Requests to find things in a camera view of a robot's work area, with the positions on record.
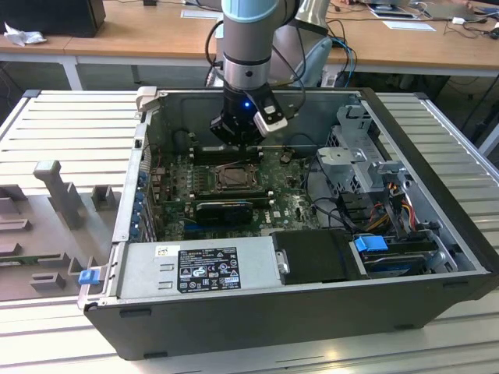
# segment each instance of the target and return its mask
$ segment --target floor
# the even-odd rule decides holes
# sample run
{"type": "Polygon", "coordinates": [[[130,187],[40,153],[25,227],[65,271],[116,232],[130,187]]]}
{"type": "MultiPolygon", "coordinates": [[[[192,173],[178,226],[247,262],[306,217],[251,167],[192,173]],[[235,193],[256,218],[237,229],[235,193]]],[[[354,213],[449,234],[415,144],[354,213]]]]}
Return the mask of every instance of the floor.
{"type": "MultiPolygon", "coordinates": [[[[64,70],[59,64],[8,62],[3,68],[4,71],[0,70],[0,123],[9,114],[9,107],[15,106],[24,90],[69,90],[64,70]]],[[[144,85],[196,88],[203,86],[206,76],[205,68],[140,66],[142,83],[135,84],[131,68],[126,65],[80,65],[79,71],[82,82],[88,90],[136,90],[144,85]]],[[[391,80],[386,75],[378,77],[378,83],[380,79],[391,80]]],[[[434,102],[455,125],[460,127],[493,80],[493,78],[452,77],[434,102]]],[[[494,98],[496,100],[498,97],[499,83],[469,121],[465,129],[467,136],[472,134],[475,125],[487,115],[494,98]]],[[[499,165],[499,150],[495,150],[490,159],[499,165]]]]}

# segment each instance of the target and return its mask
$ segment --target blue latch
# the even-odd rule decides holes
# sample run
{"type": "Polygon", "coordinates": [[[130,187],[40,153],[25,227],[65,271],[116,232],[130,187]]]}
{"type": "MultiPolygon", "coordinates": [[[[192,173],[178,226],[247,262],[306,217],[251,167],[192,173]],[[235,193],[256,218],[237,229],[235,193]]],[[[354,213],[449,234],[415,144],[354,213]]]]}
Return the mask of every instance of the blue latch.
{"type": "Polygon", "coordinates": [[[78,278],[78,283],[80,285],[84,284],[99,284],[99,275],[101,274],[100,270],[84,270],[80,273],[80,277],[78,278]]]}
{"type": "Polygon", "coordinates": [[[354,241],[357,251],[387,251],[388,246],[382,236],[365,235],[354,241]]]}

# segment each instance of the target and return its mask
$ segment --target aluminum profile table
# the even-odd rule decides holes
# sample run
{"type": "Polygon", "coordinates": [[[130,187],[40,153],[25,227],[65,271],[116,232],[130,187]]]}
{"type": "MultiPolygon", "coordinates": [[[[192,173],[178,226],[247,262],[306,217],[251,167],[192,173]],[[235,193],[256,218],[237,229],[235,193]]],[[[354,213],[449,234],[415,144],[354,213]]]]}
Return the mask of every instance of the aluminum profile table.
{"type": "MultiPolygon", "coordinates": [[[[45,94],[48,96],[57,93],[43,93],[45,94]]],[[[89,95],[87,103],[95,104],[105,103],[112,96],[105,92],[84,94],[89,95]]],[[[124,94],[130,95],[131,102],[134,93],[124,94]]],[[[380,98],[490,243],[498,248],[499,178],[494,167],[480,156],[429,101],[404,94],[382,94],[380,98]]],[[[18,116],[29,111],[28,104],[22,102],[16,107],[18,116]]],[[[96,109],[93,116],[106,117],[108,114],[108,111],[96,109]]],[[[116,126],[123,124],[126,127],[125,124],[130,119],[112,120],[115,120],[116,126]]],[[[382,139],[382,142],[396,159],[395,152],[390,149],[386,140],[382,139]]],[[[497,372],[499,368],[497,291],[477,302],[463,302],[453,306],[421,330],[141,362],[120,359],[112,346],[76,307],[75,300],[54,298],[42,302],[15,302],[8,307],[0,306],[2,372],[480,374],[497,372]]]]}

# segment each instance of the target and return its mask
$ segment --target workbench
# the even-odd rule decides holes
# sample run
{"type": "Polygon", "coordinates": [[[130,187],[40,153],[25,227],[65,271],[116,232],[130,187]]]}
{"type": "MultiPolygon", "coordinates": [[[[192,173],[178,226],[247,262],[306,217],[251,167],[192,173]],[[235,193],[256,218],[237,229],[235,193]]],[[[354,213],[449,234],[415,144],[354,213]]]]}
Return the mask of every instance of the workbench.
{"type": "MultiPolygon", "coordinates": [[[[379,98],[490,244],[499,249],[497,169],[429,100],[400,93],[383,93],[379,98]]],[[[109,184],[116,192],[121,191],[125,182],[123,170],[116,169],[113,174],[103,168],[111,162],[128,160],[133,139],[133,132],[128,130],[140,122],[134,105],[132,91],[42,91],[37,97],[23,98],[0,133],[2,178],[31,193],[30,188],[41,187],[34,184],[37,179],[20,175],[19,168],[9,166],[13,166],[13,162],[34,162],[36,155],[44,152],[58,152],[63,170],[67,170],[62,179],[74,181],[79,192],[87,191],[94,182],[109,184]],[[64,123],[68,126],[61,132],[64,123]],[[36,133],[27,133],[19,140],[24,129],[36,133]],[[37,145],[36,152],[31,151],[37,144],[34,140],[55,130],[60,132],[57,139],[37,145]],[[102,138],[101,145],[95,143],[95,138],[102,138]],[[13,150],[19,152],[15,160],[9,158],[13,150]],[[85,172],[90,173],[87,175],[92,175],[91,178],[77,178],[82,170],[74,161],[82,160],[78,158],[81,150],[87,151],[83,152],[85,160],[102,160],[86,166],[85,172]]],[[[392,158],[397,159],[387,140],[380,141],[392,158]]],[[[0,305],[0,368],[2,372],[12,370],[23,374],[42,370],[51,374],[107,371],[399,373],[447,372],[451,367],[455,371],[488,373],[497,372],[499,365],[497,316],[499,293],[493,291],[479,301],[453,306],[421,330],[126,362],[76,307],[76,297],[21,300],[0,305]]]]}
{"type": "MultiPolygon", "coordinates": [[[[2,38],[0,60],[59,63],[73,90],[84,88],[78,74],[80,64],[208,67],[203,50],[214,19],[181,18],[185,7],[166,3],[144,7],[142,2],[125,4],[107,0],[104,6],[106,19],[96,37],[48,36],[47,43],[25,48],[2,38]]],[[[341,8],[335,12],[330,7],[328,17],[342,19],[349,45],[358,55],[358,72],[447,76],[499,73],[499,44],[489,37],[467,39],[456,32],[444,35],[442,21],[427,22],[436,32],[390,30],[369,11],[358,12],[361,5],[348,8],[341,5],[341,8]]],[[[338,36],[342,35],[338,23],[331,26],[338,36]]],[[[480,26],[489,30],[493,22],[480,26]]],[[[344,64],[344,51],[335,48],[327,60],[326,71],[332,75],[344,64]]]]}

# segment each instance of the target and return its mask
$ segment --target power supply label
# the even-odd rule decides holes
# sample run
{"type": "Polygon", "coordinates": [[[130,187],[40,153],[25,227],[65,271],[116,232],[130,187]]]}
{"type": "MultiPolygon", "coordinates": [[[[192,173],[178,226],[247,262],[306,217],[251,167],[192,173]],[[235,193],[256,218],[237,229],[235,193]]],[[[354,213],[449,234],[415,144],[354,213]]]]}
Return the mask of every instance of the power supply label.
{"type": "Polygon", "coordinates": [[[177,289],[189,292],[241,288],[241,273],[235,247],[179,251],[177,289]]]}

